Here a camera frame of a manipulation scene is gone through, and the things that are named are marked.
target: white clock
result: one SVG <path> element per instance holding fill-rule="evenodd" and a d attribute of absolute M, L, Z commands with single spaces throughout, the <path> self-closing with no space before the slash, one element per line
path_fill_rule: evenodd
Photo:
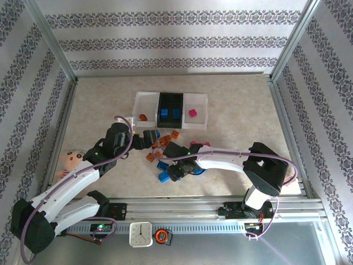
<path fill-rule="evenodd" d="M 150 222 L 132 222 L 130 224 L 130 246 L 149 247 L 152 242 L 152 224 Z"/>

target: blue object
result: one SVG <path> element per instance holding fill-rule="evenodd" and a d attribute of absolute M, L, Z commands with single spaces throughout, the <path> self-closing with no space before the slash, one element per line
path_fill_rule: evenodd
<path fill-rule="evenodd" d="M 157 168 L 159 168 L 160 170 L 163 170 L 164 172 L 166 172 L 168 170 L 169 165 L 167 163 L 164 163 L 162 161 L 159 161 L 157 164 Z"/>
<path fill-rule="evenodd" d="M 168 117 L 168 109 L 161 109 L 161 117 L 166 119 Z"/>
<path fill-rule="evenodd" d="M 160 182 L 166 182 L 167 180 L 169 180 L 169 175 L 167 172 L 162 172 L 161 174 L 158 175 L 158 179 Z"/>
<path fill-rule="evenodd" d="M 180 109 L 173 109 L 173 118 L 174 120 L 180 119 Z"/>
<path fill-rule="evenodd" d="M 206 171 L 205 169 L 194 169 L 192 173 L 193 175 L 201 175 L 205 171 Z"/>

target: orange block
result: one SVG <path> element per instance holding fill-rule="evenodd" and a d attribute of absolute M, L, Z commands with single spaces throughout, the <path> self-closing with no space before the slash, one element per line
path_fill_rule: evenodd
<path fill-rule="evenodd" d="M 156 152 L 155 155 L 158 157 L 163 157 L 163 155 L 160 152 Z"/>
<path fill-rule="evenodd" d="M 146 159 L 149 160 L 150 162 L 153 162 L 154 156 L 152 155 L 152 153 L 149 153 L 149 154 L 146 156 Z"/>
<path fill-rule="evenodd" d="M 140 114 L 139 118 L 140 118 L 140 120 L 142 120 L 142 121 L 147 121 L 147 117 L 146 117 L 146 115 L 144 115 L 144 114 Z"/>
<path fill-rule="evenodd" d="M 172 132 L 172 138 L 177 139 L 179 137 L 180 133 L 178 131 L 173 131 Z"/>
<path fill-rule="evenodd" d="M 172 141 L 172 137 L 170 135 L 166 135 L 165 137 L 160 139 L 160 143 L 162 146 L 167 146 Z"/>
<path fill-rule="evenodd" d="M 152 149 L 156 149 L 158 147 L 158 142 L 155 142 L 153 145 L 152 145 Z"/>

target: stuffed animal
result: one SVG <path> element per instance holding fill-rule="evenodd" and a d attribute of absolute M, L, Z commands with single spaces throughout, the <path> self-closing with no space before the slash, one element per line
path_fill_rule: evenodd
<path fill-rule="evenodd" d="M 55 173 L 57 182 L 73 171 L 82 161 L 84 155 L 85 151 L 83 150 L 71 150 L 61 154 L 59 161 L 62 163 L 64 170 L 60 170 Z"/>

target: orange tape measure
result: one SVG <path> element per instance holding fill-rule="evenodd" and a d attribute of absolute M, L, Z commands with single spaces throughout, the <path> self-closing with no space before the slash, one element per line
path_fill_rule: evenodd
<path fill-rule="evenodd" d="M 168 238 L 170 234 L 170 240 L 169 244 L 167 244 Z M 156 233 L 153 235 L 153 237 L 156 239 L 156 242 L 161 245 L 167 245 L 170 246 L 172 243 L 172 238 L 173 238 L 173 232 L 170 231 L 169 229 L 158 229 Z"/>

